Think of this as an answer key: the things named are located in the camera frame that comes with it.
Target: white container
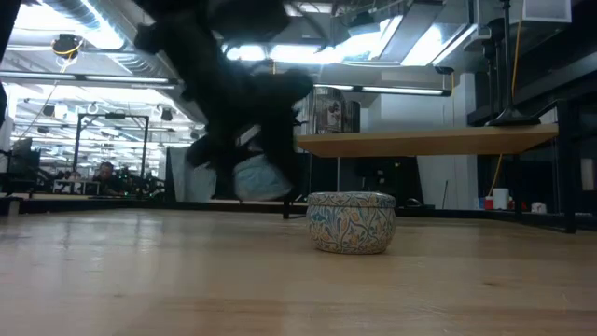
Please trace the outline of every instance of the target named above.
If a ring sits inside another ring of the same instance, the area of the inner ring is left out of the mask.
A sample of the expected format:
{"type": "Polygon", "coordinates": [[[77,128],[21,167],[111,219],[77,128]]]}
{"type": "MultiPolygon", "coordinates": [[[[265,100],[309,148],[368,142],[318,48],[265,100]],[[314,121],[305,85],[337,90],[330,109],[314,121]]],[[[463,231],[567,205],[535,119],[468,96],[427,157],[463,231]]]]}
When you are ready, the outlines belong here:
{"type": "Polygon", "coordinates": [[[493,190],[493,209],[507,210],[507,204],[510,201],[510,190],[505,188],[495,188],[493,190]]]}

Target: wire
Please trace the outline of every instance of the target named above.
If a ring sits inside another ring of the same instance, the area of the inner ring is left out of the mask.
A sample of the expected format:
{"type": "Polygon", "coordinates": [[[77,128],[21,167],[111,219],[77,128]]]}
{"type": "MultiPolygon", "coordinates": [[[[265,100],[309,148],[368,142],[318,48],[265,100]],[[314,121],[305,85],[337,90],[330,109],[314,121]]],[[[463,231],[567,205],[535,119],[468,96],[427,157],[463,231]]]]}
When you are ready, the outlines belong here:
{"type": "MultiPolygon", "coordinates": [[[[62,67],[62,69],[60,70],[60,73],[63,74],[66,71],[66,68],[68,66],[71,65],[71,58],[73,57],[73,52],[71,52],[68,55],[68,60],[66,60],[64,66],[62,67]]],[[[19,135],[19,140],[21,140],[29,131],[31,131],[31,128],[35,125],[35,123],[39,120],[39,117],[41,117],[42,113],[44,112],[44,109],[46,108],[46,106],[48,105],[49,100],[52,97],[52,94],[54,94],[54,92],[56,91],[56,89],[58,88],[58,83],[59,80],[56,80],[54,82],[54,87],[52,88],[52,91],[49,92],[48,98],[46,99],[46,102],[44,102],[44,104],[41,106],[41,108],[39,109],[39,112],[37,113],[37,115],[35,116],[34,120],[31,121],[31,123],[29,124],[29,126],[27,127],[27,129],[25,130],[25,132],[23,132],[21,135],[19,135]]]]}
{"type": "Polygon", "coordinates": [[[495,168],[495,175],[493,176],[492,188],[489,190],[489,194],[487,196],[492,196],[493,188],[495,188],[495,183],[497,182],[497,177],[500,175],[500,171],[502,169],[503,158],[504,154],[500,154],[500,159],[497,161],[497,168],[495,168]]]}
{"type": "Polygon", "coordinates": [[[81,46],[83,45],[83,41],[84,41],[84,40],[81,38],[81,41],[78,43],[78,46],[76,46],[76,47],[74,47],[74,48],[72,48],[72,49],[70,49],[70,50],[67,50],[67,51],[57,51],[57,50],[54,48],[54,44],[56,44],[56,40],[54,40],[54,41],[52,41],[52,43],[51,43],[51,46],[52,46],[52,51],[54,51],[54,53],[55,53],[56,55],[69,55],[69,59],[70,59],[70,56],[72,56],[72,54],[74,54],[76,51],[78,51],[79,49],[81,49],[81,46]]]}
{"type": "MultiPolygon", "coordinates": [[[[519,71],[519,57],[521,55],[521,27],[522,27],[522,15],[521,19],[519,20],[519,25],[516,32],[516,50],[514,51],[514,71],[512,73],[512,98],[514,98],[514,91],[516,89],[516,76],[519,71]]],[[[495,175],[493,176],[492,187],[489,189],[489,194],[487,196],[492,196],[493,189],[495,188],[495,184],[497,183],[497,177],[502,169],[502,160],[504,158],[504,154],[500,154],[500,159],[497,161],[497,168],[495,168],[495,175]]]]}
{"type": "Polygon", "coordinates": [[[514,97],[514,90],[516,89],[516,75],[519,70],[519,55],[521,52],[521,26],[522,16],[519,20],[519,27],[516,32],[516,50],[514,51],[514,73],[512,74],[512,97],[514,97]]]}

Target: shelf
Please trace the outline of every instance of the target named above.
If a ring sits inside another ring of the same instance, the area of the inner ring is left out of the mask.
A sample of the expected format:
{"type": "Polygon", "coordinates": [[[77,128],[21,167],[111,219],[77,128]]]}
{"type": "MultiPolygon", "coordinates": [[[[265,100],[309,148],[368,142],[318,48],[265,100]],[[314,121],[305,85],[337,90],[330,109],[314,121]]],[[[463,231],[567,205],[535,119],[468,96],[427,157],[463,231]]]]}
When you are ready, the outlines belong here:
{"type": "Polygon", "coordinates": [[[301,135],[298,146],[322,158],[517,154],[558,135],[558,125],[469,127],[395,133],[301,135]]]}

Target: person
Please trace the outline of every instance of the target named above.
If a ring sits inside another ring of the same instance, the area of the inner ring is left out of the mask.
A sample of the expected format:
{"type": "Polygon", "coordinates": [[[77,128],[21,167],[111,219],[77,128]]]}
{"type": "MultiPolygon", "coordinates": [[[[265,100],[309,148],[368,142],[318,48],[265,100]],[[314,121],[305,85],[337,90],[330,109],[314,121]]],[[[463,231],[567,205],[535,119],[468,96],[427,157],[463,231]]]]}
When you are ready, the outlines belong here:
{"type": "Polygon", "coordinates": [[[71,173],[71,176],[68,179],[71,180],[71,181],[78,181],[78,180],[82,179],[81,173],[80,172],[73,172],[73,173],[71,173]]]}
{"type": "Polygon", "coordinates": [[[100,192],[106,196],[124,196],[122,183],[114,176],[114,165],[109,161],[100,164],[100,171],[93,181],[100,182],[100,192]]]}

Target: fluorescent light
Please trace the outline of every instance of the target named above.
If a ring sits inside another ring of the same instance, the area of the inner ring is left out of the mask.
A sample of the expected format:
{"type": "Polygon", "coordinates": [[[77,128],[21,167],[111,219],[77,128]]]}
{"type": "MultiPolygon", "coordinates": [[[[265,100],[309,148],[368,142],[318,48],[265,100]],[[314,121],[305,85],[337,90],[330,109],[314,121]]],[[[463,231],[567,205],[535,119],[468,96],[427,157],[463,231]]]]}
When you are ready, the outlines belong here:
{"type": "Polygon", "coordinates": [[[362,55],[373,50],[381,37],[382,32],[355,35],[338,45],[336,50],[340,53],[342,59],[347,56],[362,55]]]}
{"type": "Polygon", "coordinates": [[[159,85],[159,84],[131,84],[132,89],[154,89],[154,90],[174,90],[175,85],[159,85]]]}
{"type": "MultiPolygon", "coordinates": [[[[11,141],[18,141],[21,138],[18,136],[11,136],[11,141]]],[[[64,138],[51,138],[51,137],[31,137],[34,142],[48,143],[48,144],[64,144],[73,145],[75,139],[64,139],[64,138]]],[[[93,139],[81,139],[80,145],[119,145],[127,148],[140,148],[143,147],[142,141],[128,141],[128,140],[93,140],[93,139]]],[[[163,144],[169,147],[188,147],[192,142],[177,142],[177,143],[160,143],[160,142],[147,142],[147,147],[158,147],[159,144],[163,144]]]]}
{"type": "Polygon", "coordinates": [[[460,46],[463,42],[465,42],[465,40],[471,34],[473,34],[476,30],[477,30],[476,24],[473,24],[470,27],[468,27],[468,29],[462,35],[460,35],[460,37],[458,37],[458,39],[456,41],[454,41],[452,44],[450,44],[442,53],[439,54],[439,56],[437,56],[437,58],[435,58],[434,61],[432,61],[432,64],[438,65],[441,61],[443,61],[446,57],[448,57],[448,55],[453,53],[456,50],[456,48],[458,48],[458,46],[460,46]]]}
{"type": "MultiPolygon", "coordinates": [[[[332,4],[296,2],[295,5],[305,13],[330,14],[332,12],[332,4]]],[[[284,5],[284,9],[288,16],[301,16],[300,13],[290,5],[284,5]]]]}
{"type": "Polygon", "coordinates": [[[265,51],[261,46],[245,45],[232,48],[226,56],[233,61],[263,61],[265,60],[265,51]]]}
{"type": "Polygon", "coordinates": [[[40,157],[41,161],[67,161],[65,157],[40,157]]]}
{"type": "Polygon", "coordinates": [[[352,91],[354,89],[351,85],[328,85],[328,84],[315,84],[315,88],[333,88],[340,91],[352,91]]]}
{"type": "Polygon", "coordinates": [[[277,45],[271,50],[270,58],[276,62],[296,64],[330,64],[342,60],[333,48],[317,50],[318,46],[277,45]]]}
{"type": "Polygon", "coordinates": [[[441,31],[433,24],[419,41],[412,47],[407,57],[400,63],[406,66],[426,66],[435,60],[438,54],[445,49],[441,43],[441,31]]]}
{"type": "Polygon", "coordinates": [[[170,82],[169,78],[153,78],[153,77],[120,77],[120,76],[87,75],[86,78],[87,78],[87,80],[119,82],[119,83],[167,84],[170,82]]]}
{"type": "Polygon", "coordinates": [[[75,75],[53,74],[53,73],[29,73],[20,71],[0,71],[3,78],[31,78],[31,79],[53,79],[53,80],[75,80],[75,75]]]}
{"type": "Polygon", "coordinates": [[[394,94],[441,95],[441,94],[443,94],[444,91],[442,91],[442,90],[429,90],[429,89],[363,87],[363,92],[370,92],[370,93],[394,93],[394,94]]]}
{"type": "Polygon", "coordinates": [[[382,37],[380,38],[377,46],[375,46],[375,48],[373,48],[369,54],[370,60],[379,58],[382,55],[382,52],[385,50],[385,47],[387,47],[388,43],[390,43],[390,39],[392,39],[392,36],[394,36],[394,33],[398,29],[398,26],[402,22],[403,18],[404,17],[402,15],[398,15],[392,19],[387,19],[380,23],[380,28],[382,28],[383,31],[382,37]]]}

